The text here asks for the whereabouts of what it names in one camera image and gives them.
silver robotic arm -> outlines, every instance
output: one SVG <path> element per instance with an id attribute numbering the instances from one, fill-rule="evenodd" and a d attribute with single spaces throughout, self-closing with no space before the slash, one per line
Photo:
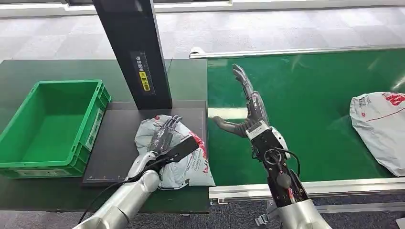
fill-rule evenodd
<path id="1" fill-rule="evenodd" d="M 226 122 L 218 116 L 213 117 L 213 121 L 227 132 L 249 138 L 252 158 L 262 162 L 268 174 L 267 184 L 276 207 L 273 215 L 279 215 L 283 229 L 331 229 L 308 198 L 298 178 L 299 166 L 298 175 L 287 167 L 286 161 L 290 156 L 297 156 L 288 151 L 282 135 L 270 126 L 259 92 L 253 90 L 240 66 L 234 64 L 233 73 L 246 96 L 247 118 L 240 124 Z"/>
<path id="2" fill-rule="evenodd" d="M 128 177 L 141 172 L 148 161 L 156 159 L 153 152 L 139 156 L 132 165 Z M 90 218 L 74 229 L 124 229 L 159 185 L 159 174 L 147 170 L 136 182 L 123 184 Z"/>
<path id="3" fill-rule="evenodd" d="M 119 189 L 95 212 L 73 229 L 124 229 L 160 183 L 159 170 L 179 162 L 198 148 L 192 136 L 169 149 L 173 131 L 181 117 L 169 119 L 154 134 L 148 152 L 138 156 Z"/>

black pillar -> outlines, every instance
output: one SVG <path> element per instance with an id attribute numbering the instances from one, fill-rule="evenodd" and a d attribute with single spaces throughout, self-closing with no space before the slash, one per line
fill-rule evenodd
<path id="1" fill-rule="evenodd" d="M 171 109 L 153 2 L 93 0 L 93 4 L 138 109 Z"/>

robot finger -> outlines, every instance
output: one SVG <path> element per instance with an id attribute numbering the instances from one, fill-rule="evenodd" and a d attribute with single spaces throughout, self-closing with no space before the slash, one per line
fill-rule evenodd
<path id="1" fill-rule="evenodd" d="M 173 123 L 172 128 L 173 130 L 176 129 L 177 124 L 183 119 L 183 117 L 179 116 Z"/>
<path id="2" fill-rule="evenodd" d="M 172 128 L 178 117 L 178 115 L 173 116 L 173 118 L 171 118 L 170 122 L 167 124 L 167 127 Z"/>
<path id="3" fill-rule="evenodd" d="M 169 119 L 162 125 L 161 129 L 166 128 L 166 127 L 170 124 L 170 122 L 173 120 L 173 118 L 174 118 L 174 117 L 169 118 Z"/>

gray carpet floor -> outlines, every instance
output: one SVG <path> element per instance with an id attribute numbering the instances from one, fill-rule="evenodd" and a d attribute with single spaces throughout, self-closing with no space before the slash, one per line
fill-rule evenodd
<path id="1" fill-rule="evenodd" d="M 190 48 L 206 52 L 333 48 L 405 43 L 405 8 L 157 15 L 166 59 L 186 59 Z M 97 16 L 0 20 L 0 62 L 6 59 L 115 59 Z M 349 198 L 363 203 L 372 197 Z M 338 199 L 324 202 L 336 203 Z M 128 228 L 256 228 L 264 201 L 211 207 L 208 215 L 139 214 Z M 0 229 L 69 229 L 81 213 L 0 211 Z M 398 228 L 403 212 L 326 214 L 335 229 Z M 269 228 L 279 228 L 273 220 Z"/>

green plastic crate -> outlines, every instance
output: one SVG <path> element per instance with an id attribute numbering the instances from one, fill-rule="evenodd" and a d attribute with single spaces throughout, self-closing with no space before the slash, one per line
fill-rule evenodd
<path id="1" fill-rule="evenodd" d="M 0 174 L 81 177 L 110 101 L 101 80 L 38 82 L 0 135 Z"/>

